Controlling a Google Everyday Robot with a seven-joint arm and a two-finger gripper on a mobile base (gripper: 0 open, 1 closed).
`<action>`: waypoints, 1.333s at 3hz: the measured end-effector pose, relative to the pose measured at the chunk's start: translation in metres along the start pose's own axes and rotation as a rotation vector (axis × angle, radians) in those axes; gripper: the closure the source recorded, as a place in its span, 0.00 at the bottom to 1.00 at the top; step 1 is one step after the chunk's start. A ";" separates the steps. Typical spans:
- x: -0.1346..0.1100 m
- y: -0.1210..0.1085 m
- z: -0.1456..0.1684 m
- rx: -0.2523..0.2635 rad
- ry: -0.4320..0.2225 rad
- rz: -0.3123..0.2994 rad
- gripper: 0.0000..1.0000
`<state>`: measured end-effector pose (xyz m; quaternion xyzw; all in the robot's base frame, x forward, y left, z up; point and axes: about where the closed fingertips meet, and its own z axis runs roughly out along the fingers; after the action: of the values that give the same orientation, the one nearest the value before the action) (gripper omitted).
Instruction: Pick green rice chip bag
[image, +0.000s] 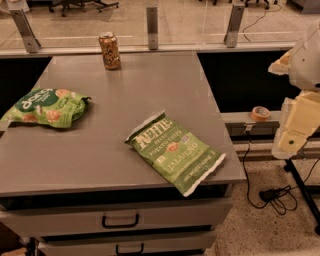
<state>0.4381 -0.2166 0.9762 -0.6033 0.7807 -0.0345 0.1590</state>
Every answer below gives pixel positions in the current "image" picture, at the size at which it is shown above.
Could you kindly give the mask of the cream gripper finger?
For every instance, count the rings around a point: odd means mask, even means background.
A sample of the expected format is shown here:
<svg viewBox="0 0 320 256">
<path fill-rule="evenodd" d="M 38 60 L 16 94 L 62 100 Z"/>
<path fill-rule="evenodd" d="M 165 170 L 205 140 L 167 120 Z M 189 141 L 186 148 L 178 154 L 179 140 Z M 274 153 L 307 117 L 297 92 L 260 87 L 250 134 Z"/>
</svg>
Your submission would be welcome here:
<svg viewBox="0 0 320 256">
<path fill-rule="evenodd" d="M 281 107 L 272 155 L 290 159 L 320 127 L 320 93 L 303 90 L 295 99 L 286 98 Z"/>
<path fill-rule="evenodd" d="M 275 75 L 288 75 L 291 54 L 291 50 L 284 53 L 279 59 L 269 66 L 268 72 Z"/>
</svg>

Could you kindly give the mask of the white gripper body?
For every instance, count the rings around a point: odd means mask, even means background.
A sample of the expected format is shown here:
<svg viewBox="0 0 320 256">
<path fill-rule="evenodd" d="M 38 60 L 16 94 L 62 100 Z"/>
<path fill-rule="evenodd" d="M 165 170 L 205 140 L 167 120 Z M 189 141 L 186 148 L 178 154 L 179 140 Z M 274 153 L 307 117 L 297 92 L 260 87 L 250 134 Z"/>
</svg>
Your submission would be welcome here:
<svg viewBox="0 0 320 256">
<path fill-rule="evenodd" d="M 301 90 L 320 90 L 320 21 L 304 32 L 292 49 L 289 80 Z"/>
</svg>

